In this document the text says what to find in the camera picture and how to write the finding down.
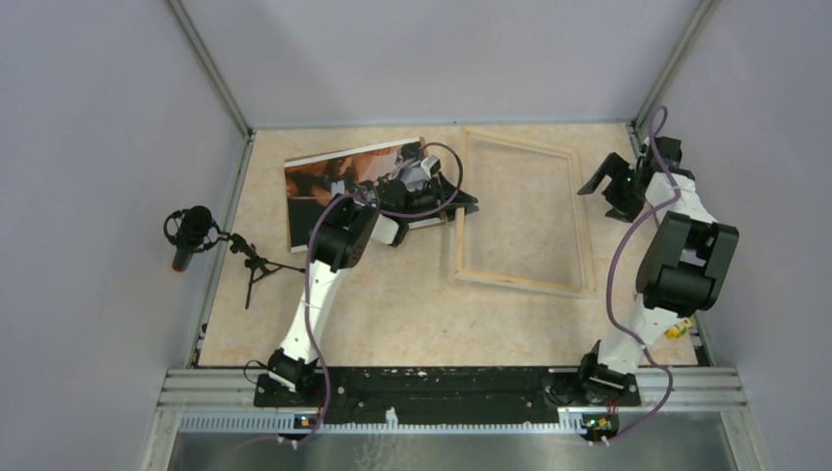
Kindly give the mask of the light wooden picture frame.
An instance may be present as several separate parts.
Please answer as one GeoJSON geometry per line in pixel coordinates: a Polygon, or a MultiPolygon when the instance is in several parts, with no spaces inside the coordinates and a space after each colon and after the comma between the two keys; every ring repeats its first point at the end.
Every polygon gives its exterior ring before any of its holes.
{"type": "Polygon", "coordinates": [[[575,298],[596,294],[588,217],[569,147],[467,128],[466,191],[479,209],[456,219],[453,276],[575,298]]]}

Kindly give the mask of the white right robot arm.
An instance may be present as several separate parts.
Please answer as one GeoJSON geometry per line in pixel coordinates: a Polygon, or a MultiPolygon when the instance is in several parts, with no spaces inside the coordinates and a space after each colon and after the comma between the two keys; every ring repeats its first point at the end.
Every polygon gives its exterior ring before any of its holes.
{"type": "Polygon", "coordinates": [[[633,164],[606,156],[579,194],[602,190],[606,215],[631,226],[653,218],[657,230],[637,271],[630,312],[585,354],[575,390],[588,404],[635,392],[635,372],[645,352],[678,322],[710,309],[722,291],[740,240],[703,206],[692,172],[682,168],[682,145],[659,137],[642,147],[633,164]]]}

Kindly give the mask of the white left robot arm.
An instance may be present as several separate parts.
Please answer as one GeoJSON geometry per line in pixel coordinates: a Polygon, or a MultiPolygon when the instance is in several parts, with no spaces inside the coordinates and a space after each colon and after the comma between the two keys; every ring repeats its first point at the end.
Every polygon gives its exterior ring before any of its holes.
{"type": "Polygon", "coordinates": [[[409,191],[393,180],[379,185],[363,182],[338,194],[314,220],[307,240],[303,294],[288,333],[270,357],[270,380],[291,405],[308,402],[315,390],[315,368],[323,365],[318,340],[345,277],[361,260],[370,241],[397,247],[412,224],[453,220],[458,210],[478,210],[479,199],[443,175],[409,191]]]}

